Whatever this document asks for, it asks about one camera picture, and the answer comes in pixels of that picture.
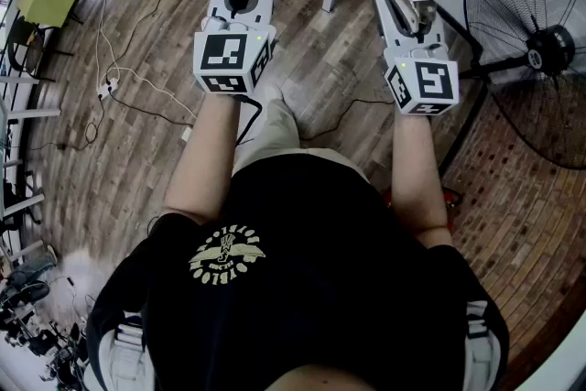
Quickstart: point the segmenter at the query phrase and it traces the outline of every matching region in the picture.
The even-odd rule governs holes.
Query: cable
[[[246,134],[248,133],[248,131],[250,130],[250,128],[253,126],[253,124],[256,121],[256,118],[258,118],[258,116],[263,112],[263,106],[262,106],[261,103],[259,103],[258,101],[253,100],[252,98],[246,96],[245,94],[235,94],[235,95],[232,95],[232,97],[236,101],[239,101],[239,102],[242,102],[242,103],[251,104],[252,106],[254,106],[256,108],[255,115],[253,115],[253,117],[250,118],[250,121],[248,121],[248,124],[244,128],[244,131],[242,131],[242,134],[240,134],[240,136],[236,140],[236,146],[238,147],[240,144],[242,144],[242,141],[244,139],[244,136],[246,136]]]
[[[155,9],[152,12],[150,12],[149,14],[143,16],[140,20],[138,20],[138,22],[135,24],[135,27],[133,28],[133,31],[131,33],[131,36],[130,36],[129,41],[126,44],[125,51],[123,52],[123,54],[120,57],[116,58],[115,55],[114,55],[114,48],[112,47],[112,43],[110,42],[110,39],[108,39],[108,37],[103,32],[103,16],[104,16],[104,13],[105,13],[106,4],[108,2],[108,0],[103,0],[102,12],[100,14],[100,22],[98,24],[98,31],[96,33],[96,40],[95,40],[95,61],[96,61],[96,66],[97,66],[97,72],[96,72],[96,92],[100,93],[100,89],[102,87],[102,81],[103,81],[103,79],[105,79],[106,80],[106,83],[108,85],[110,85],[110,81],[108,80],[108,73],[112,69],[112,66],[114,65],[114,69],[116,70],[116,72],[118,74],[118,78],[117,78],[118,82],[120,82],[120,78],[121,78],[120,71],[130,71],[140,81],[145,81],[146,83],[148,83],[151,87],[153,87],[158,92],[163,92],[164,94],[168,95],[173,101],[175,101],[177,104],[179,104],[181,107],[183,107],[195,119],[195,114],[191,111],[191,109],[188,108],[182,102],[180,102],[177,98],[175,98],[175,96],[173,96],[172,93],[167,92],[166,90],[162,90],[162,89],[158,88],[157,86],[155,86],[155,84],[153,84],[152,81],[140,77],[133,69],[130,69],[130,68],[127,68],[127,67],[119,67],[118,66],[118,61],[126,54],[126,52],[128,51],[128,49],[130,48],[130,43],[132,42],[132,39],[133,39],[133,37],[135,35],[135,32],[136,32],[136,29],[138,28],[138,25],[140,25],[140,23],[143,20],[145,20],[146,18],[148,18],[149,16],[153,15],[155,12],[158,11],[158,8],[160,6],[161,1],[162,0],[158,0],[157,1],[157,5],[156,5]],[[100,37],[103,37],[105,39],[106,43],[108,44],[108,48],[110,50],[110,55],[112,56],[112,63],[108,66],[106,72],[103,74],[102,77],[100,77],[100,58],[99,58],[99,54],[98,54],[98,45],[99,45],[99,39],[100,39]],[[117,102],[119,102],[119,103],[125,104],[123,102],[120,102],[119,100],[116,100],[115,98],[114,98],[114,100],[117,101]],[[152,115],[159,115],[159,116],[163,117],[164,119],[167,119],[162,114],[153,114],[153,113],[147,112],[147,111],[142,110],[142,109],[139,109],[139,108],[135,108],[135,109],[137,111],[142,111],[144,113],[148,113],[148,114],[152,114]]]
[[[136,22],[136,24],[135,24],[135,27],[133,28],[133,30],[132,30],[132,33],[131,33],[131,35],[130,35],[130,39],[128,39],[128,43],[126,43],[125,50],[123,51],[123,53],[122,53],[120,56],[118,56],[116,59],[114,59],[114,61],[113,61],[113,62],[112,62],[112,63],[111,63],[109,66],[108,66],[108,69],[107,69],[106,73],[107,73],[107,72],[109,72],[109,71],[112,69],[112,66],[113,66],[113,65],[115,65],[115,63],[116,63],[117,61],[119,61],[121,58],[123,58],[123,57],[126,55],[126,53],[128,52],[128,50],[130,49],[130,44],[132,43],[132,40],[133,40],[133,38],[135,37],[135,33],[136,33],[136,30],[138,29],[138,26],[139,26],[139,25],[140,25],[140,24],[141,24],[143,21],[145,21],[147,18],[149,18],[151,15],[154,15],[154,14],[155,14],[155,13],[158,11],[158,8],[159,8],[159,6],[160,6],[160,4],[161,4],[161,2],[162,2],[162,1],[163,1],[163,0],[158,0],[158,1],[157,1],[157,5],[155,6],[155,9],[154,9],[152,12],[150,12],[150,13],[148,13],[148,14],[144,15],[142,18],[140,18],[140,19],[139,19],[139,20]]]
[[[145,82],[146,82],[146,83],[148,83],[148,84],[149,84],[151,87],[153,87],[155,90],[157,90],[157,91],[159,91],[159,92],[162,92],[162,93],[164,93],[164,94],[166,94],[166,95],[170,96],[170,97],[171,97],[171,99],[172,99],[172,100],[173,100],[175,103],[177,103],[177,104],[179,104],[180,106],[182,106],[183,108],[185,108],[185,110],[186,110],[186,111],[187,111],[189,114],[191,114],[191,116],[193,117],[193,119],[196,119],[196,117],[195,117],[195,114],[194,114],[194,113],[191,111],[191,109],[190,109],[190,108],[188,108],[188,107],[187,107],[185,104],[183,104],[181,101],[179,101],[177,98],[175,98],[175,96],[173,96],[173,94],[172,94],[172,93],[168,92],[167,90],[162,90],[162,89],[160,89],[160,88],[156,87],[156,86],[155,86],[155,85],[152,83],[152,81],[150,81],[150,80],[147,80],[147,79],[143,79],[142,77],[140,77],[140,76],[139,76],[139,75],[138,75],[138,74],[137,74],[135,71],[133,71],[132,69],[128,69],[127,67],[118,67],[118,66],[117,66],[117,64],[116,64],[116,69],[117,69],[118,71],[131,71],[132,73],[134,73],[135,77],[137,77],[137,78],[138,78],[140,81],[145,81]]]
[[[340,115],[340,118],[338,119],[338,123],[332,129],[328,129],[327,131],[320,132],[320,133],[316,134],[315,136],[300,137],[299,140],[305,140],[306,142],[309,142],[310,140],[314,140],[318,137],[325,136],[326,134],[329,134],[330,132],[334,132],[334,131],[338,130],[338,128],[340,127],[340,124],[342,123],[343,117],[346,115],[346,113],[348,113],[350,111],[350,108],[352,108],[354,103],[393,104],[394,102],[395,102],[395,100],[393,100],[392,102],[383,102],[383,101],[376,101],[376,100],[374,100],[374,101],[360,100],[360,99],[356,98],[350,102],[350,104],[345,109],[345,111]]]
[[[155,221],[158,217],[160,217],[160,215],[155,215],[152,219],[150,219],[150,222],[148,223],[148,225],[146,226],[146,237],[148,237],[148,234],[150,234],[150,224]]]
[[[164,116],[163,114],[159,114],[159,113],[153,113],[152,111],[147,111],[147,110],[144,110],[144,109],[138,108],[138,107],[136,107],[136,106],[133,106],[132,104],[125,103],[125,102],[123,102],[123,101],[121,101],[121,100],[118,100],[118,98],[116,98],[116,97],[115,97],[113,94],[111,94],[111,93],[110,93],[110,97],[111,97],[111,98],[112,98],[112,99],[113,99],[115,102],[117,102],[117,103],[120,103],[120,104],[122,104],[122,105],[126,106],[127,108],[130,108],[130,109],[137,110],[137,111],[139,111],[140,113],[150,114],[151,116],[158,116],[158,117],[162,117],[163,119],[165,119],[165,121],[167,121],[168,123],[174,124],[174,125],[188,125],[188,126],[191,126],[191,124],[190,124],[190,123],[182,123],[182,122],[179,122],[179,121],[173,121],[173,120],[169,119],[168,117]]]
[[[55,146],[58,150],[65,150],[65,148],[72,148],[73,150],[76,150],[78,152],[85,150],[85,148],[87,148],[87,146],[93,144],[95,142],[95,140],[98,138],[98,131],[100,130],[100,125],[102,125],[103,117],[105,116],[105,110],[103,109],[102,97],[100,95],[98,95],[98,101],[100,102],[100,107],[102,108],[102,116],[100,117],[100,121],[98,122],[98,125],[91,122],[85,126],[85,131],[83,132],[83,137],[85,138],[85,144],[82,147],[76,147],[73,144],[66,144],[64,142],[59,142],[59,143],[58,142],[47,142],[46,144],[43,144],[40,147],[29,148],[27,151],[34,152],[37,150],[42,150],[43,148],[48,147],[48,146]],[[95,128],[95,135],[93,136],[93,138],[88,137],[88,130],[90,129],[91,126],[93,126]],[[19,147],[21,147],[21,146],[8,146],[6,144],[6,142],[0,142],[0,148],[3,148],[4,150],[12,149],[12,148],[19,148]]]
[[[68,278],[69,276],[61,276],[61,277],[56,277],[53,280],[51,280],[48,285],[51,285],[53,282],[57,282],[58,280],[62,279],[62,278]]]
[[[73,307],[73,310],[75,311],[75,314],[80,319],[80,321],[85,321],[83,319],[83,316],[77,311],[77,308],[75,307],[75,298],[77,297],[77,288],[75,286],[73,286],[73,288],[75,288],[75,292],[72,292],[70,288],[67,289],[67,291],[71,293],[71,305]]]

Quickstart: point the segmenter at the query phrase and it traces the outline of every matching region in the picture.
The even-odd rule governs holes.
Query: white cable
[[[103,33],[103,14],[106,10],[106,3],[108,2],[108,0],[103,0],[102,3],[102,12],[100,13],[100,23],[98,24],[98,31],[95,35],[95,63],[97,66],[97,71],[95,73],[95,91],[100,94],[100,87],[102,86],[102,80],[100,79],[100,57],[98,55],[98,45],[100,42],[100,35],[102,35],[104,38],[106,38],[105,34]]]
[[[181,101],[179,101],[177,98],[175,98],[175,96],[173,96],[173,94],[172,94],[172,93],[168,92],[167,90],[162,90],[162,89],[160,89],[160,88],[156,87],[156,86],[153,84],[153,82],[152,82],[152,81],[150,81],[150,80],[147,80],[147,79],[143,79],[142,77],[140,77],[140,76],[139,76],[139,75],[138,75],[138,74],[137,74],[135,71],[133,71],[132,69],[128,69],[127,67],[118,67],[117,65],[116,65],[116,69],[118,70],[118,72],[120,72],[120,71],[130,71],[130,72],[134,73],[135,77],[137,77],[137,78],[138,78],[140,81],[145,81],[146,83],[148,83],[148,84],[149,84],[151,87],[153,87],[153,88],[154,88],[155,90],[157,90],[158,92],[161,92],[161,93],[164,93],[164,94],[166,94],[166,95],[170,96],[170,97],[171,97],[171,99],[172,99],[172,100],[173,100],[175,103],[177,103],[179,106],[181,106],[181,107],[185,108],[185,110],[186,110],[186,111],[187,111],[189,114],[191,114],[191,116],[193,116],[193,119],[196,119],[196,117],[195,117],[195,114],[194,114],[194,113],[191,111],[191,109],[190,109],[190,108],[188,108],[188,107],[187,107],[185,104],[183,104]]]
[[[145,81],[146,83],[148,83],[151,87],[153,87],[155,90],[157,90],[158,92],[162,92],[168,96],[171,97],[171,99],[176,102],[177,104],[179,104],[181,107],[183,107],[189,114],[191,114],[191,116],[196,119],[195,114],[191,111],[190,108],[188,108],[185,104],[183,104],[182,102],[180,102],[177,98],[175,98],[175,96],[173,96],[172,93],[167,92],[166,90],[161,90],[160,88],[156,87],[151,81],[147,80],[147,79],[143,79],[142,77],[140,77],[135,71],[133,71],[132,69],[129,69],[127,67],[119,67],[118,66],[118,62],[116,61],[116,56],[114,55],[114,48],[112,47],[112,43],[110,42],[110,39],[108,39],[108,37],[105,35],[105,33],[103,32],[103,15],[105,13],[105,8],[106,8],[106,3],[108,2],[108,0],[103,0],[102,3],[102,12],[100,14],[100,23],[98,25],[98,32],[96,34],[96,38],[95,38],[95,62],[97,65],[97,72],[96,72],[96,92],[98,94],[100,94],[100,89],[102,88],[102,81],[104,78],[107,77],[108,72],[112,69],[109,68],[104,75],[102,75],[102,77],[100,77],[100,59],[99,59],[99,55],[98,55],[98,44],[99,44],[99,40],[100,40],[100,36],[102,36],[105,40],[106,43],[108,44],[108,48],[110,49],[110,54],[112,56],[112,62],[114,65],[114,69],[116,70],[117,74],[118,74],[118,83],[120,83],[120,71],[131,71],[132,73],[134,73],[135,77],[137,77],[140,81]]]

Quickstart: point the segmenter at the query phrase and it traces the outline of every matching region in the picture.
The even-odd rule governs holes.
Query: wooden floor
[[[203,93],[191,73],[192,36],[200,29],[208,1],[162,0],[132,38],[136,22],[155,9],[157,0],[108,0],[105,8],[104,32],[114,54],[119,56],[130,43],[119,65],[135,69],[172,92],[194,113]],[[86,126],[100,121],[95,40],[102,2],[81,0],[75,12],[84,25],[71,22],[61,31],[60,49],[74,52],[75,57],[51,58],[45,75],[56,83],[43,85],[38,106],[60,107],[62,114],[35,122],[32,147],[47,142],[82,146]],[[376,33],[372,0],[337,0],[331,14],[320,9],[321,2],[275,0],[273,25],[278,45],[262,78],[281,87],[303,136],[333,127],[354,98],[392,100],[382,78],[383,45]],[[468,50],[461,38],[449,33],[450,54],[463,64]],[[99,59],[103,72],[112,62],[104,41]],[[461,105],[433,120],[439,160],[450,148],[478,91],[479,84],[462,82]],[[115,96],[169,119],[193,122],[165,94],[154,92],[130,73],[122,73]],[[59,151],[50,146],[29,154],[28,167],[35,171],[46,200],[43,224],[32,227],[25,236],[27,242],[40,237],[53,244],[63,259],[75,255],[78,264],[99,266],[95,268],[100,272],[97,289],[146,236],[185,145],[180,138],[182,125],[129,110],[111,99],[104,100],[103,106],[96,140],[83,151]],[[357,103],[338,131],[306,144],[340,151],[383,190],[390,184],[393,112],[392,105]],[[250,110],[243,113],[241,125]],[[543,162],[516,139],[503,119],[497,122],[496,116],[496,109],[487,102],[445,183],[466,194],[456,218],[456,240],[503,307],[513,330],[515,356],[554,312],[552,305],[559,299],[561,285],[576,276],[575,244],[581,240],[576,233],[583,231],[586,196],[582,197],[582,173],[565,172]],[[81,261],[80,252],[88,256],[87,262]],[[571,263],[566,255],[573,259]],[[550,285],[550,277],[557,283]],[[58,310],[63,318],[71,313],[69,303],[71,300]],[[83,306],[81,300],[77,307]]]

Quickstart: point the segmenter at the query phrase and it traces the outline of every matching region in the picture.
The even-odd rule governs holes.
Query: foot
[[[57,265],[57,255],[55,254],[55,250],[53,249],[53,246],[51,246],[50,244],[47,244],[47,251],[49,251],[49,253],[53,256],[53,259],[55,260],[55,266]]]
[[[265,85],[263,90],[265,102],[272,102],[273,100],[283,101],[283,92],[276,85]]]

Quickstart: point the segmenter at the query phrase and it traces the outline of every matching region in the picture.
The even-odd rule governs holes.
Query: white strap
[[[466,313],[468,334],[464,340],[463,391],[489,391],[496,380],[501,361],[501,344],[482,319],[486,301],[469,302]]]

